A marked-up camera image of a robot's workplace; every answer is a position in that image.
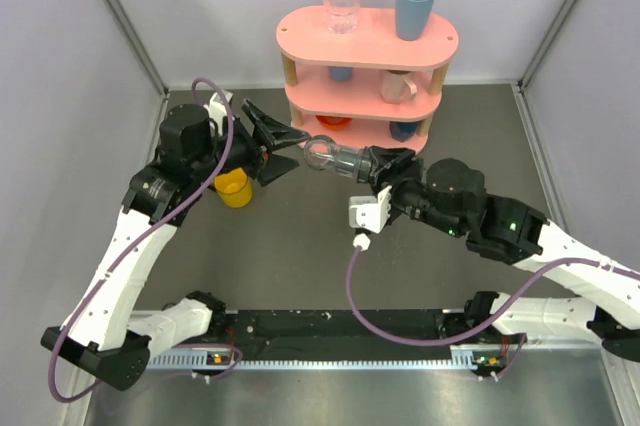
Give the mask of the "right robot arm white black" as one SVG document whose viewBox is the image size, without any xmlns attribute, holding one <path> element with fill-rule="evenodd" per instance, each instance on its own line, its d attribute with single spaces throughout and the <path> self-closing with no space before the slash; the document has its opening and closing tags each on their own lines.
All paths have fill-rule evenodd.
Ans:
<svg viewBox="0 0 640 426">
<path fill-rule="evenodd" d="M 513 294 L 478 293 L 465 309 L 467 330 L 439 339 L 448 345 L 474 338 L 542 334 L 591 341 L 615 356 L 639 359 L 639 274 L 571 237 L 544 213 L 487 192 L 483 173 L 456 159 L 429 167 L 406 148 L 364 152 L 367 172 L 357 178 L 400 215 L 462 238 L 480 257 L 546 277 L 573 292 L 570 299 L 527 298 L 525 283 Z"/>
</svg>

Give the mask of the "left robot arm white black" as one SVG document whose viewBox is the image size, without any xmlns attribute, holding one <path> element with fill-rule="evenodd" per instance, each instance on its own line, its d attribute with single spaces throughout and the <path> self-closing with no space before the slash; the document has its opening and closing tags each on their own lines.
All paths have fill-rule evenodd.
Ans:
<svg viewBox="0 0 640 426">
<path fill-rule="evenodd" d="M 98 383 L 125 391 L 151 359 L 183 341 L 200 337 L 212 343 L 224 336 L 224 303 L 201 291 L 145 320 L 131 314 L 161 251 L 216 176 L 242 169 L 266 186 L 297 167 L 297 160 L 277 152 L 306 142 L 309 134 L 273 119 L 251 101 L 242 109 L 251 130 L 231 112 L 217 124 L 196 104 L 167 113 L 154 158 L 131 179 L 85 296 L 62 325 L 43 333 L 41 344 L 54 360 L 64 359 Z"/>
</svg>

